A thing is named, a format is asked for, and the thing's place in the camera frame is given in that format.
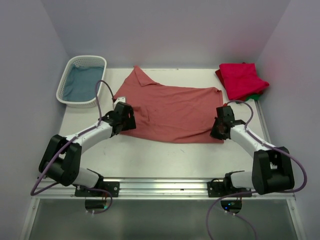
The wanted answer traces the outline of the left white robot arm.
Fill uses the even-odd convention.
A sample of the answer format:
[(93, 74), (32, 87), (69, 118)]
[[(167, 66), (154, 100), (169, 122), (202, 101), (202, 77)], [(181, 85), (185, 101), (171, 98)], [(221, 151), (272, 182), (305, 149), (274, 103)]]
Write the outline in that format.
[(39, 164), (39, 172), (42, 177), (49, 177), (63, 186), (85, 186), (92, 196), (99, 196), (104, 190), (102, 177), (80, 167), (82, 154), (104, 140), (135, 128), (133, 108), (118, 102), (114, 110), (83, 131), (68, 136), (54, 135)]

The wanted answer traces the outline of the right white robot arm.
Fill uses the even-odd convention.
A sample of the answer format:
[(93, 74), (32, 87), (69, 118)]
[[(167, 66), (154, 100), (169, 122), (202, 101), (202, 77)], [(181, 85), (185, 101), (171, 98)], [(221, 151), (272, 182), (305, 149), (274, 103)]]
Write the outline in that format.
[(223, 178), (223, 192), (235, 196), (245, 190), (260, 195), (292, 190), (295, 179), (289, 151), (275, 147), (251, 132), (243, 120), (236, 120), (229, 105), (216, 108), (210, 136), (217, 140), (232, 140), (252, 157), (251, 171), (233, 171)]

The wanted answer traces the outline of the salmon pink t shirt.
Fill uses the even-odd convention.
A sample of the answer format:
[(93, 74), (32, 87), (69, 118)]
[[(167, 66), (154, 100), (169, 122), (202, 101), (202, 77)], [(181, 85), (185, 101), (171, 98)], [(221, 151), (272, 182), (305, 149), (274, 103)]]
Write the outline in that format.
[(223, 93), (215, 87), (162, 85), (135, 66), (114, 95), (134, 111), (136, 128), (122, 132), (135, 138), (174, 144), (221, 144), (210, 136)]

